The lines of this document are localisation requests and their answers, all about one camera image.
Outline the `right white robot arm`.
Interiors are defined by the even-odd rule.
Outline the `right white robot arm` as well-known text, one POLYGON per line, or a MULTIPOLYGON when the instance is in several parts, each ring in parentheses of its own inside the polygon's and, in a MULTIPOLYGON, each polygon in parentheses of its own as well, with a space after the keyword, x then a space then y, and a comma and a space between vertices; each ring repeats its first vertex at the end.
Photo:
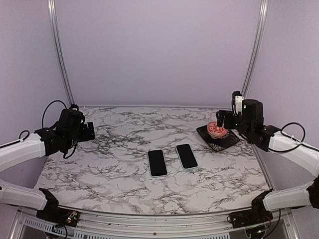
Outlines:
POLYGON ((266 212, 282 208, 319 207, 319 150, 284 132, 283 128, 264 124, 263 104, 239 97, 232 101, 232 110, 216 113, 218 127, 235 129, 249 144, 265 152, 277 154, 310 173, 314 180, 278 191, 267 191, 252 201, 247 219, 259 222, 266 212))

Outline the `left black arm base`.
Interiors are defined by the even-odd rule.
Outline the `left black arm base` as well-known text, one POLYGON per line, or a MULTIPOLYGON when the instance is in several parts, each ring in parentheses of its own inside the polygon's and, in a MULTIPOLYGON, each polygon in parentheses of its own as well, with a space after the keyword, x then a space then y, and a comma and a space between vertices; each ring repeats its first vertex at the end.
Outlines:
POLYGON ((47 189, 39 188, 45 195, 47 203, 43 210, 37 211, 36 217, 58 225, 76 227, 80 213, 75 210, 64 209, 59 206, 56 197, 47 189))

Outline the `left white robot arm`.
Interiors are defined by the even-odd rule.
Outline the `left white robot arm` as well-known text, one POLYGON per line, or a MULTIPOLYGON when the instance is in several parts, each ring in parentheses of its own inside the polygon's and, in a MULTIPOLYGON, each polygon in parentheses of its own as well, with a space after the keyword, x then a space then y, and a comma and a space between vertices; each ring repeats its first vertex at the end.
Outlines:
MULTIPOLYGON (((57 152, 62 153, 64 159, 68 159, 74 154, 78 143, 94 139, 94 125, 85 121, 81 111, 63 109, 59 120, 53 126, 43 127, 25 138, 1 145, 0 169, 5 171, 31 159, 48 157, 57 152)), ((43 211, 53 222, 63 217, 57 199, 42 188, 30 189, 1 181, 0 202, 43 211)))

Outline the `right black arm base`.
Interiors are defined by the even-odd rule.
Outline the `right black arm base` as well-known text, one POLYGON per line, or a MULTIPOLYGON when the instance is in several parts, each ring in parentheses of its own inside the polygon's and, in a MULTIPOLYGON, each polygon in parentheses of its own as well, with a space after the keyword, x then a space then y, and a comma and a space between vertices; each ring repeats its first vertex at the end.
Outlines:
POLYGON ((251 202, 251 209, 230 213, 227 221, 234 229, 271 221, 273 215, 271 211, 265 209, 263 204, 263 199, 270 192, 271 190, 265 191, 254 198, 251 202))

